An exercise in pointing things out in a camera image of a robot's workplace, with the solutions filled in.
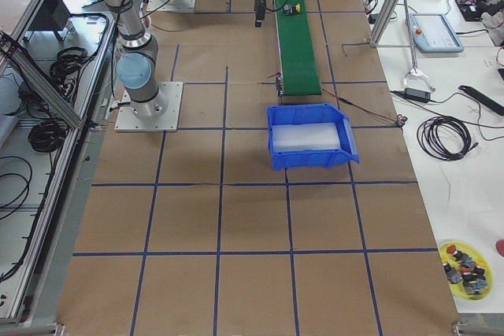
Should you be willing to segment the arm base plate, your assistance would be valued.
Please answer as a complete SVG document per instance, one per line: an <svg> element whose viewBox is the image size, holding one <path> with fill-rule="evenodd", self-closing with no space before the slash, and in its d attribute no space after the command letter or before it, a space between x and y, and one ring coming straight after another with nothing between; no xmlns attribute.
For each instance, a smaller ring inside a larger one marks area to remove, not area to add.
<svg viewBox="0 0 504 336"><path fill-rule="evenodd" d="M182 82L158 82L157 96L145 103L131 100L124 91L115 123L117 132L177 132L183 97Z"/></svg>
<svg viewBox="0 0 504 336"><path fill-rule="evenodd" d="M196 0L148 0L146 12L193 13Z"/></svg>

